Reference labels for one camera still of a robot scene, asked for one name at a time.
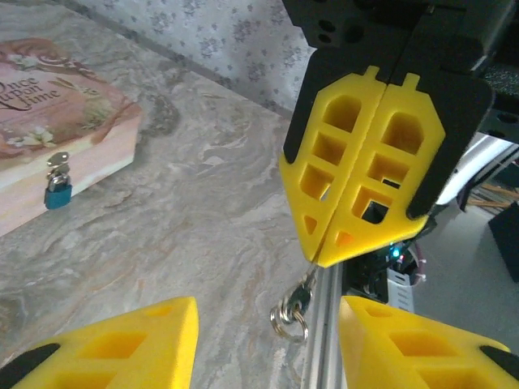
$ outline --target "floral wallpaper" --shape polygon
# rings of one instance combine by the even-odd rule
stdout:
[[[77,2],[77,11],[101,15],[127,29],[128,37],[201,66],[218,83],[274,110],[294,108],[313,51],[281,0],[65,2]]]

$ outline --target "pink wooden box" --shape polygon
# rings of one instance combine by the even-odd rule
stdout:
[[[47,210],[55,153],[70,154],[72,195],[130,164],[141,116],[51,41],[1,43],[0,236]]]

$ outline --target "keychain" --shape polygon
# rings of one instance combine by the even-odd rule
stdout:
[[[302,279],[270,310],[270,323],[274,331],[294,343],[304,343],[308,338],[308,326],[304,315],[313,296],[317,269],[318,266],[312,264]],[[283,328],[296,321],[301,325],[302,335],[291,335]]]

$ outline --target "metal latch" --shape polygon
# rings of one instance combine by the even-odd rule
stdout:
[[[68,152],[57,152],[47,160],[47,166],[50,167],[44,200],[47,209],[60,208],[71,201],[72,185],[68,174],[71,168],[68,165],[68,157]]]

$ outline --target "metal ring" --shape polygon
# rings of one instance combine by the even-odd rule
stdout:
[[[288,332],[286,332],[283,327],[277,322],[277,307],[274,307],[270,310],[270,323],[272,324],[272,327],[274,328],[274,331],[281,337],[286,338],[294,343],[304,343],[308,339],[308,326],[307,322],[305,321],[305,318],[302,316],[302,314],[299,312],[299,310],[294,310],[293,315],[294,318],[298,321],[298,323],[301,325],[302,329],[302,335],[291,335]]]

